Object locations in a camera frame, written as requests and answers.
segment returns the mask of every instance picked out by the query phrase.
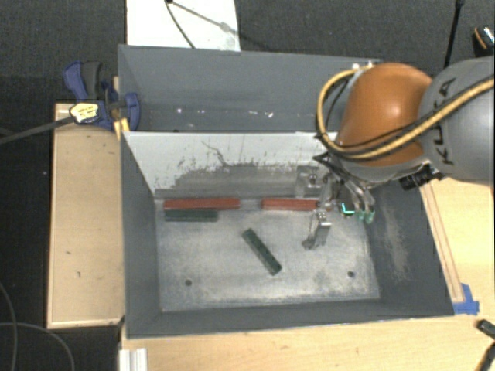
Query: green light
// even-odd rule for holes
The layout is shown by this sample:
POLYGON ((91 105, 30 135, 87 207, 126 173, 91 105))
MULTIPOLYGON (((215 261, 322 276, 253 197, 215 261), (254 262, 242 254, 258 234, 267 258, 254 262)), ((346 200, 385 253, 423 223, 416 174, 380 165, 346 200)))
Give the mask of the green light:
POLYGON ((347 210, 345 203, 341 203, 340 208, 342 209, 342 213, 346 216, 352 216, 356 212, 355 210, 347 210))

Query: wooden table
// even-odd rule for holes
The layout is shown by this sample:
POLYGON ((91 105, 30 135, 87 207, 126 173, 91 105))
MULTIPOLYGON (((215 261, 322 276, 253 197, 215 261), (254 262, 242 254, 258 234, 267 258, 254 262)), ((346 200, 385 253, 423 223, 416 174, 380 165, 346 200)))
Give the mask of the wooden table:
MULTIPOLYGON (((67 105, 57 105, 57 117, 67 105)), ((476 317, 374 322, 122 341, 147 348, 159 370, 472 370, 490 344, 474 325, 495 319, 493 195, 447 179, 422 190, 451 295, 459 279, 480 301, 476 317)), ((115 134, 69 125, 56 130, 49 266, 49 328, 111 325, 124 314, 115 134)))

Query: white paper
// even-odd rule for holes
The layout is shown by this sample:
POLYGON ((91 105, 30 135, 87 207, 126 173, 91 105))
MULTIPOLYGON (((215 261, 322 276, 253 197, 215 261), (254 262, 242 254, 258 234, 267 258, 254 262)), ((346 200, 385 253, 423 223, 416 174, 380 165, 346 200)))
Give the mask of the white paper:
MULTIPOLYGON (((169 6, 196 48, 241 50, 234 0, 174 0, 169 6)), ((163 0, 127 0, 127 43, 189 48, 163 0)))

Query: red block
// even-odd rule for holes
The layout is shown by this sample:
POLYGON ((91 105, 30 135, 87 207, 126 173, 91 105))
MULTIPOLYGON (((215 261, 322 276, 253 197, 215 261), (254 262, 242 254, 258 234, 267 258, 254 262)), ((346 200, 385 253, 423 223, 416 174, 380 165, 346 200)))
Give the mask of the red block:
POLYGON ((168 199, 163 203, 164 210, 172 209, 239 209, 241 200, 238 198, 186 198, 168 199))
POLYGON ((261 208, 263 210, 294 210, 296 212, 309 212, 316 209, 317 199, 296 198, 263 198, 261 208))

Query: dark green block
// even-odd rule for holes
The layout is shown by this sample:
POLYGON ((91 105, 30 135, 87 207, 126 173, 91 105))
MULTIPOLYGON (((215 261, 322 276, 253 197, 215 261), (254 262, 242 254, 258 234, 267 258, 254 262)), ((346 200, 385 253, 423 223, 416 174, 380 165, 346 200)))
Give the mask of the dark green block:
POLYGON ((215 223, 218 221, 217 210, 200 209, 174 209, 165 212, 165 221, 184 223, 215 223))
POLYGON ((276 275, 282 269, 280 263, 273 257, 270 250, 265 246, 261 239, 256 235, 251 228, 242 233, 242 237, 247 242, 249 247, 261 260, 263 265, 268 269, 271 275, 276 275))

